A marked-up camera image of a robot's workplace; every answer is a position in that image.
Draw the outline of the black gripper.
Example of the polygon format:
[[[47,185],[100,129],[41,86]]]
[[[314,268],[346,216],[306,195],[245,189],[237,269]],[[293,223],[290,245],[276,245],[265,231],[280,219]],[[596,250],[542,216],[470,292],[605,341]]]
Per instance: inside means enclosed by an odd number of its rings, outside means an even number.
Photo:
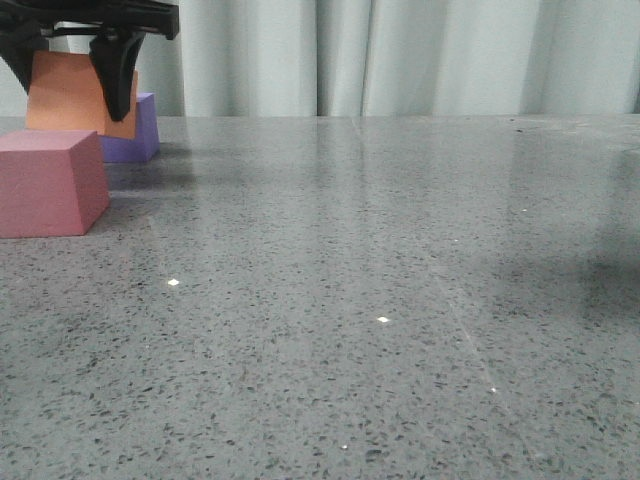
[[[130,112],[136,61],[145,33],[173,40],[179,33],[179,7],[159,1],[2,1],[1,57],[26,93],[38,51],[48,51],[41,29],[63,22],[107,29],[90,41],[89,57],[114,122]]]

